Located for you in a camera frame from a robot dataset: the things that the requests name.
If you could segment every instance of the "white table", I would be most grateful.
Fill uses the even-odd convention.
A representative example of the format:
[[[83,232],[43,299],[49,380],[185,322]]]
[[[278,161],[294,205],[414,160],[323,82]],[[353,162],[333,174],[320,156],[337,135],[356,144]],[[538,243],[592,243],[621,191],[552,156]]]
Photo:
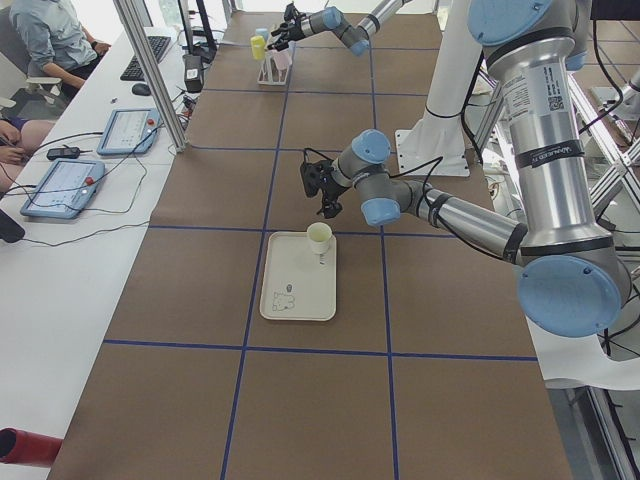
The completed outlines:
[[[175,31],[149,29],[148,34]],[[46,141],[102,131],[115,108],[153,107],[152,97],[134,96],[134,82],[119,76],[133,55],[126,35],[113,45],[64,112]],[[160,64],[171,98],[184,88],[182,51],[176,42]],[[98,137],[62,143],[95,149]],[[36,184],[50,166],[43,152],[21,173],[21,184]],[[100,229],[149,219],[173,162],[175,150],[163,129],[139,158],[148,169],[133,208],[126,214],[82,212],[71,222],[27,220],[19,213],[23,196],[5,197],[2,208],[26,230],[26,237],[57,243]],[[99,158],[87,155],[87,158]],[[102,159],[107,169],[121,158]],[[131,158],[109,174],[91,207],[125,210],[143,169]],[[146,227],[127,228],[51,248],[0,241],[0,428],[15,427],[64,437],[91,371],[104,333],[131,270]],[[48,469],[0,464],[3,480],[38,480]]]

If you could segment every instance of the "brown table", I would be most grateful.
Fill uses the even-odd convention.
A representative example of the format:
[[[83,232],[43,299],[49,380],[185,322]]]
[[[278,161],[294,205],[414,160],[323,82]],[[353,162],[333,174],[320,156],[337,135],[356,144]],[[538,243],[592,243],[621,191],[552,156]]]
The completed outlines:
[[[399,15],[371,55],[317,36],[258,87],[246,44],[277,21],[232,19],[49,478],[570,479],[514,274],[447,232],[370,228],[350,191],[336,316],[260,316],[269,235],[319,208],[300,149],[411,128],[440,43]],[[490,207],[471,170],[433,183]]]

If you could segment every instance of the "computer mouse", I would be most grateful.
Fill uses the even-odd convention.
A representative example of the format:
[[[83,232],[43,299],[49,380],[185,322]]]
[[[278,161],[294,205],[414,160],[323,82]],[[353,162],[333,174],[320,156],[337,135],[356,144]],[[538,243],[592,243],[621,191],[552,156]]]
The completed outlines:
[[[146,83],[136,83],[131,87],[131,93],[134,95],[142,95],[143,97],[148,97],[151,95],[151,89],[149,85]]]

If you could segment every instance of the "blue shirt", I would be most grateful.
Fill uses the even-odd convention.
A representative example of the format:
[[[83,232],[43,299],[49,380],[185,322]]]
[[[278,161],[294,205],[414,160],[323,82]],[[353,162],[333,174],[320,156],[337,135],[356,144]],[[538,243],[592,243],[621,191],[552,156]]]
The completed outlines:
[[[73,70],[97,57],[71,0],[14,0],[10,18],[41,69],[53,62]]]

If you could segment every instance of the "red cylinder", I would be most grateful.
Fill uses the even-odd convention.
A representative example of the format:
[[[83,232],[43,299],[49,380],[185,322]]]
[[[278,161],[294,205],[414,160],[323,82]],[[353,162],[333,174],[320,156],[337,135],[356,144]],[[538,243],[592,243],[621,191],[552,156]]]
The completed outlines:
[[[59,438],[15,428],[0,430],[0,462],[51,467],[62,446]]]

